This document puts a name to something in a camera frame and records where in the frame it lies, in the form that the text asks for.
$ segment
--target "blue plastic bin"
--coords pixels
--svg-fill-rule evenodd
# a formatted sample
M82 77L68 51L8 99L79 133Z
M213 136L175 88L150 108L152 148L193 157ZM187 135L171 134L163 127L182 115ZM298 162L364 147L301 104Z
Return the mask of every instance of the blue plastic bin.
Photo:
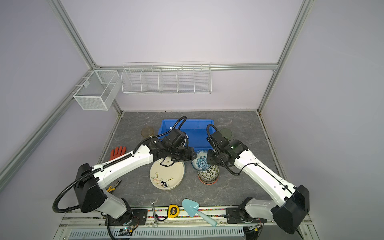
M161 123L159 134L168 131L176 121L177 119L164 119ZM188 135L188 146L193 147L195 151L212 149L207 141L207 125L213 123L212 119L187 119L180 130ZM212 127L209 128L211 134L214 131Z

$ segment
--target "white wire basket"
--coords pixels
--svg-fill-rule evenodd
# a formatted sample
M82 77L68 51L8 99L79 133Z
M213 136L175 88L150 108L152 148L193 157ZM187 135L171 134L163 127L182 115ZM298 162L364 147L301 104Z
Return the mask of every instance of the white wire basket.
M73 97L84 110L107 111L121 85L117 71L94 70Z
M121 73L126 94L211 93L210 65L125 67Z

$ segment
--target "tape measure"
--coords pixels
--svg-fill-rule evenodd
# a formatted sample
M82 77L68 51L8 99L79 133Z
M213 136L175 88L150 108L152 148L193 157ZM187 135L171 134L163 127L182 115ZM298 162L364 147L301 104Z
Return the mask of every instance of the tape measure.
M168 217L170 218L177 217L179 213L180 213L180 208L177 205L169 205Z

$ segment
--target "orange glove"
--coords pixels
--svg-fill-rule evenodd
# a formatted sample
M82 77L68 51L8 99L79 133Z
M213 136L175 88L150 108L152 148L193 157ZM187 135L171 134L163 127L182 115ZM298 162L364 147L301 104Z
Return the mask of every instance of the orange glove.
M118 158L118 157L124 155L126 149L127 149L126 147L122 147L122 146L116 147L115 149L112 149L111 158L109 160L111 161L115 158Z

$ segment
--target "wrench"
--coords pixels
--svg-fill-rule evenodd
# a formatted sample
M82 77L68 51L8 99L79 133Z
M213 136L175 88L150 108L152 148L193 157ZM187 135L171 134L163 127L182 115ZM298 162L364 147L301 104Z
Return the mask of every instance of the wrench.
M157 223L156 212L155 212L155 199L151 199L150 203L152 205L152 213L153 213L153 221L154 221L153 227L157 227L158 223Z

